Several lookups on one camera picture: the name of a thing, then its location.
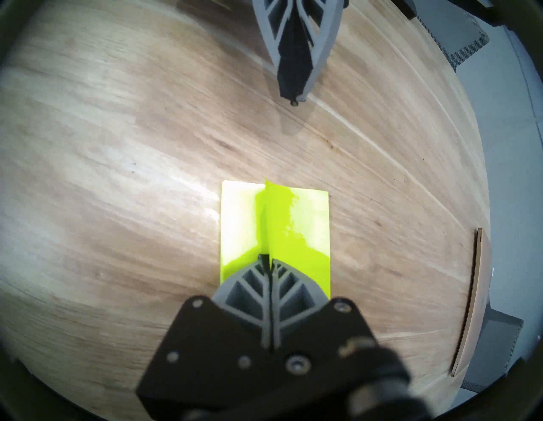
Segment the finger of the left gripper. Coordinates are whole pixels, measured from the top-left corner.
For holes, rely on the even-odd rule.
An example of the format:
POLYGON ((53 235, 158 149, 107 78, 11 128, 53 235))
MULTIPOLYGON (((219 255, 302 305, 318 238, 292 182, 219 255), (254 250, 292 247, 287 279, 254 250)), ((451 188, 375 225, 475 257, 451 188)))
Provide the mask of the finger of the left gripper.
POLYGON ((305 102, 336 40, 343 1, 294 1, 293 104, 305 102))
POLYGON ((279 71, 282 60, 281 39, 292 14, 293 5, 293 1, 252 1, 262 39, 276 71, 280 95, 291 104, 297 104, 291 84, 284 80, 279 71))

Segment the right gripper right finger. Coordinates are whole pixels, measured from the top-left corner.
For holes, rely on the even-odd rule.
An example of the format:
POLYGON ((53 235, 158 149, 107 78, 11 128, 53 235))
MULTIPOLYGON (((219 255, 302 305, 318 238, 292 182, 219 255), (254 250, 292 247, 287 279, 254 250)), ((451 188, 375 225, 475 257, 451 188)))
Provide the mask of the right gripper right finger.
POLYGON ((271 384, 380 378, 380 346, 351 300, 327 298, 314 280, 277 260, 271 275, 271 384))

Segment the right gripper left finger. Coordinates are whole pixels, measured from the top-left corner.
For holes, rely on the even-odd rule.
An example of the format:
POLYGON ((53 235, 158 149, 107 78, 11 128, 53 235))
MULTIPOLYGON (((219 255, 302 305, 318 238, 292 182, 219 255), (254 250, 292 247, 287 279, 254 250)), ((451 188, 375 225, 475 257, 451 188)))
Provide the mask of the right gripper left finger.
POLYGON ((272 348, 269 264, 259 255, 212 298, 183 304, 136 389, 152 420, 195 419, 249 397, 251 376, 272 348))

